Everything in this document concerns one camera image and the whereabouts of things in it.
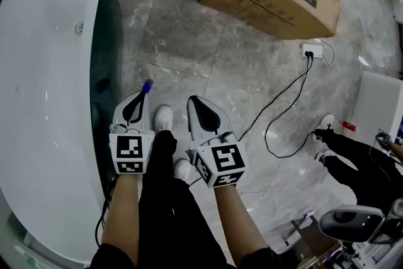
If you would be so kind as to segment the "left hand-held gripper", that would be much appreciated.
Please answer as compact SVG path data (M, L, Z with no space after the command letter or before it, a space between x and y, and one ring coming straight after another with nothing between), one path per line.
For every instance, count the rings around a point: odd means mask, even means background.
M144 174L154 141L150 129L149 95L137 91L115 108L110 125L110 151L119 175Z

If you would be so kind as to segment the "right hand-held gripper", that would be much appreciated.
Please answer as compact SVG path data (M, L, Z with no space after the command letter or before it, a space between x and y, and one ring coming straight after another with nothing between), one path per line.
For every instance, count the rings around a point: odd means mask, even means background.
M226 112L201 96L189 97L187 112L194 140L187 150L191 164L209 188L236 185L249 162Z

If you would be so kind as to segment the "white bathtub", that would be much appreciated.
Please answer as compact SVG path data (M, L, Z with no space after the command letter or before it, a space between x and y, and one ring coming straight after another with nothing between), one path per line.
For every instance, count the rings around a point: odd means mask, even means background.
M0 189L40 244L83 265L103 203L90 110L98 1L0 0Z

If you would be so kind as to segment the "person's left forearm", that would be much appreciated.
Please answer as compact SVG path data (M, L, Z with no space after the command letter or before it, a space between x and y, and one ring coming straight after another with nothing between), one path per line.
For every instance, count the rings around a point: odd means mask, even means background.
M138 176L117 178L101 242L122 250L134 265L139 258Z

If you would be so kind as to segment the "person's right forearm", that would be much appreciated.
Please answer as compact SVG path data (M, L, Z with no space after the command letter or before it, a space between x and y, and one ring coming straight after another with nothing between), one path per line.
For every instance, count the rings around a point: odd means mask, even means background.
M238 266L243 257L265 248L266 242L235 186L218 187L214 193L225 239L232 259Z

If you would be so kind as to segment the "person's white shoe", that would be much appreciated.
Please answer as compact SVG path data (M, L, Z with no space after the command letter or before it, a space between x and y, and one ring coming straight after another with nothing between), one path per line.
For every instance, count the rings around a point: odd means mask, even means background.
M160 132L168 131L172 132L173 129L173 111L170 106L160 106L154 115L154 132L159 134Z
M176 161L174 165L174 178L182 181L186 181L191 173L192 165L185 159L181 158Z
M334 135L334 129L332 127L335 121L334 115L328 114L321 120L320 124L314 129L312 137L315 140L325 142Z
M322 165L324 165L324 163L325 163L325 158L326 157L331 157L331 156L333 156L334 155L334 153L331 151L331 150L327 150L327 151L321 151L321 152L318 152L316 155L315 155L315 160L316 161L318 161L319 163L321 163Z

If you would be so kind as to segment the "person's black trousers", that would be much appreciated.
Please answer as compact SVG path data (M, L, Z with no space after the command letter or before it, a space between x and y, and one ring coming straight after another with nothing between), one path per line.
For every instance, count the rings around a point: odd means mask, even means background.
M156 134L139 200L140 269L227 269L189 185L174 177L177 140Z

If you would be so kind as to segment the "white power strip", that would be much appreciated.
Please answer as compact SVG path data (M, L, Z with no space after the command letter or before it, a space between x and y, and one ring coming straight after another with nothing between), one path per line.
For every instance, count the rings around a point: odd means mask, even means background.
M323 47L322 45L302 43L300 46L300 53L301 56L305 58L323 58Z

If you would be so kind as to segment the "person's black top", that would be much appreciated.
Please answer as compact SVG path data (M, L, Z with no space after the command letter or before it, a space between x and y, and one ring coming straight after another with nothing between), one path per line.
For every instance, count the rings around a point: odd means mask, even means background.
M289 269L280 255L270 248L259 249L241 260L239 266L227 263L224 255L208 256L204 260L193 259L189 251L180 255L178 251L147 248L139 252L136 265L121 249L102 244L95 253L90 269Z

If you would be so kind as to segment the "cluttered equipment rack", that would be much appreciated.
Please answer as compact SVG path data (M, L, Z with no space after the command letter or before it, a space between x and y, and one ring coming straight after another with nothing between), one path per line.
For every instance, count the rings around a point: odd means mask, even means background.
M291 220L281 235L282 251L295 269L403 269L403 240L394 244L353 243L354 253L319 230L315 217Z

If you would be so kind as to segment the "white green label tag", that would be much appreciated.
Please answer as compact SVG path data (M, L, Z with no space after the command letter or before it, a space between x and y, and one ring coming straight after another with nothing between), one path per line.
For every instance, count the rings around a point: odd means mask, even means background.
M32 269L48 269L47 265L44 265L41 261L36 259L30 253L26 252L23 248L15 245L14 249L25 259L25 262Z

